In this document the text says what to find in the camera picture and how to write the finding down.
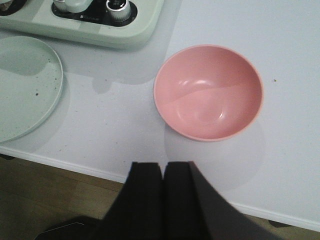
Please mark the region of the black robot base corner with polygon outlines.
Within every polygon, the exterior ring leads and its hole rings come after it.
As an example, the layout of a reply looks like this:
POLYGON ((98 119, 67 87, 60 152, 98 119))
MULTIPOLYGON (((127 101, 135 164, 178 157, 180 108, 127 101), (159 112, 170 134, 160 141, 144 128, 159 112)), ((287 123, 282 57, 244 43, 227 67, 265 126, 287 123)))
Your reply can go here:
POLYGON ((50 226, 35 240, 88 240, 100 222, 93 217, 77 216, 50 226))

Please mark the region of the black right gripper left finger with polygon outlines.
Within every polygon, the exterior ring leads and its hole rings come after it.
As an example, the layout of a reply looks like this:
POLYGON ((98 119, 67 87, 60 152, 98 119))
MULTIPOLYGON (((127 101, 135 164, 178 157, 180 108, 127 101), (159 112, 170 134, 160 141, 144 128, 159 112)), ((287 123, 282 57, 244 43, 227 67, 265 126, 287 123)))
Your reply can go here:
POLYGON ((96 240, 163 237, 162 172, 155 162, 133 162, 118 197, 94 232, 96 240))

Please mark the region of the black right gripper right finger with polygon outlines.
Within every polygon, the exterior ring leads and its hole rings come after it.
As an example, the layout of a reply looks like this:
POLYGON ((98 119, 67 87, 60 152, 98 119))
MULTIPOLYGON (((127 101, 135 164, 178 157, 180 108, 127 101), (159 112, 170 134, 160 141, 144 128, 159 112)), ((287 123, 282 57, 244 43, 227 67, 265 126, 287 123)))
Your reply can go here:
POLYGON ((167 240, 278 240, 230 205, 196 165, 169 162, 164 172, 167 240))

